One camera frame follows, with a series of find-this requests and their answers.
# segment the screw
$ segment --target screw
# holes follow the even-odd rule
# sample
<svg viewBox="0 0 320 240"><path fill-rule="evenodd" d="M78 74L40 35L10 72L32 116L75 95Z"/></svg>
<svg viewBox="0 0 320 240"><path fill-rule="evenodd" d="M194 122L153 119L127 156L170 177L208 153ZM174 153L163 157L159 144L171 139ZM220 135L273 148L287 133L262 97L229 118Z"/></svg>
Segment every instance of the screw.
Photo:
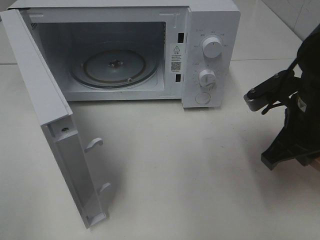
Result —
<svg viewBox="0 0 320 240"><path fill-rule="evenodd" d="M61 132L63 132L64 134L67 133L68 131L69 131L69 128L67 128L67 127L62 128L62 130L61 130Z"/></svg>

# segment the power knob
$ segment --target power knob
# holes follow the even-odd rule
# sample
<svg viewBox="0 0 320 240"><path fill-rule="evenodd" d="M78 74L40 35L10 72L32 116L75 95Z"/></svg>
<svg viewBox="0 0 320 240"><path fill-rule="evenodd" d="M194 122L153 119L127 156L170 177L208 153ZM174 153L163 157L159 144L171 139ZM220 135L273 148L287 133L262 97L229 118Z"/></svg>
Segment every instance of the power knob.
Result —
<svg viewBox="0 0 320 240"><path fill-rule="evenodd" d="M202 70L199 73L199 84L203 88L211 88L216 84L216 75L211 69Z"/></svg>
<svg viewBox="0 0 320 240"><path fill-rule="evenodd" d="M202 43L203 54L210 59L217 57L222 51L222 41L217 36L208 36Z"/></svg>

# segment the microwave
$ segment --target microwave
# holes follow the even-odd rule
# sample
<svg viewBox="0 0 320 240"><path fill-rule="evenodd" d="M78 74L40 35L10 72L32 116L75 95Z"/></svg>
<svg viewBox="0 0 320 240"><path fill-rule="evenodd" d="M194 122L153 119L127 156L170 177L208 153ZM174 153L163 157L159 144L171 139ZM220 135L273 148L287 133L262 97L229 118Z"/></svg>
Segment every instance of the microwave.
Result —
<svg viewBox="0 0 320 240"><path fill-rule="evenodd" d="M218 107L240 12L232 0L18 0L0 14L41 129L84 225L105 219L68 101Z"/></svg>

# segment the turntable plate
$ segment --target turntable plate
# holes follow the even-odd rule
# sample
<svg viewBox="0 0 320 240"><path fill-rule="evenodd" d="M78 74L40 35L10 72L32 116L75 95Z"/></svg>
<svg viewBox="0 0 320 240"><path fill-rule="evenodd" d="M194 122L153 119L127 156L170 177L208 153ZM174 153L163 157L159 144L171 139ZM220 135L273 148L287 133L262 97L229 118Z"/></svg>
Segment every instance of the turntable plate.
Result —
<svg viewBox="0 0 320 240"><path fill-rule="evenodd" d="M157 51L132 42L105 42L72 54L70 73L95 88L120 88L149 78L158 68Z"/></svg>

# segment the control panel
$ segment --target control panel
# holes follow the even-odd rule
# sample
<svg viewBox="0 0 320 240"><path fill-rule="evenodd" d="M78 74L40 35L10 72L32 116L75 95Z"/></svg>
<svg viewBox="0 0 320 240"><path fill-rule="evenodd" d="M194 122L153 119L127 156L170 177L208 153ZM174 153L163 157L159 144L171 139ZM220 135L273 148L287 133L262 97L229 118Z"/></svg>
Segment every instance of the control panel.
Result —
<svg viewBox="0 0 320 240"><path fill-rule="evenodd" d="M221 105L239 19L239 11L191 12L184 108Z"/></svg>

